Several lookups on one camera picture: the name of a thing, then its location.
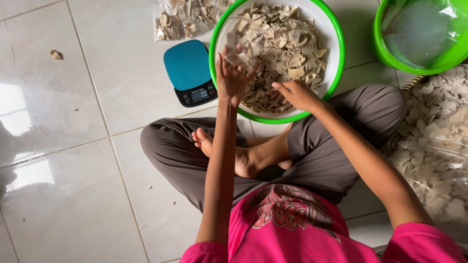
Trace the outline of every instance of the floor tile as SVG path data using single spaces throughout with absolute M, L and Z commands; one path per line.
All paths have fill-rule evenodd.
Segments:
M 347 69 L 333 95 L 370 83 L 398 87 L 395 69 L 384 66 L 378 61 Z
M 407 73 L 401 70 L 397 70 L 396 75 L 398 76 L 400 88 L 403 88 L 412 78 L 416 77 L 416 74 Z
M 393 229 L 387 212 L 380 212 L 346 221 L 350 237 L 369 247 L 388 244 Z
M 211 108 L 208 110 L 199 111 L 196 113 L 183 116 L 182 118 L 201 118 L 201 117 L 216 117 L 218 112 L 218 107 Z M 246 137 L 253 137 L 254 133 L 252 132 L 252 125 L 250 125 L 250 120 L 246 117 L 237 114 L 237 126 L 241 130 L 242 134 Z
M 382 202 L 362 179 L 348 191 L 348 196 L 343 198 L 338 208 L 345 219 L 385 210 Z
M 7 226 L 0 215 L 0 263 L 17 263 L 15 249 L 8 235 Z
M 107 136 L 66 2 L 0 22 L 0 57 L 0 167 Z
M 1 0 L 0 20 L 53 3 L 56 0 Z
M 280 134 L 289 123 L 286 124 L 264 124 L 252 121 L 252 128 L 254 129 L 255 137 L 270 137 Z
M 124 133 L 112 142 L 143 242 L 152 263 L 180 258 L 194 244 L 202 214 L 150 163 L 140 134 Z
M 0 207 L 21 263 L 147 262 L 109 139 L 9 166 Z
M 345 68 L 376 60 L 371 51 L 372 23 L 379 3 L 377 0 L 324 0 L 335 13 L 344 35 Z
M 185 108 L 179 103 L 163 55 L 180 41 L 154 42 L 153 5 L 147 0 L 70 0 L 111 134 L 217 104 Z M 198 39 L 208 46 L 211 33 Z

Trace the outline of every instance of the leg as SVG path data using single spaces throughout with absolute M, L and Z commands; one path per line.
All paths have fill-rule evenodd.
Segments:
M 214 136 L 215 118 L 161 119 L 146 126 L 140 142 L 146 156 L 158 171 L 201 212 L 205 198 L 205 177 L 209 158 L 192 140 L 192 132 L 201 127 Z M 246 146 L 246 138 L 237 129 L 237 146 Z M 234 203 L 264 182 L 243 177 L 234 180 Z
M 329 103 L 377 149 L 383 148 L 406 111 L 401 91 L 382 84 L 361 86 L 332 97 Z M 296 163 L 272 183 L 300 186 L 340 203 L 359 174 L 327 129 L 309 116 L 293 123 L 287 144 Z

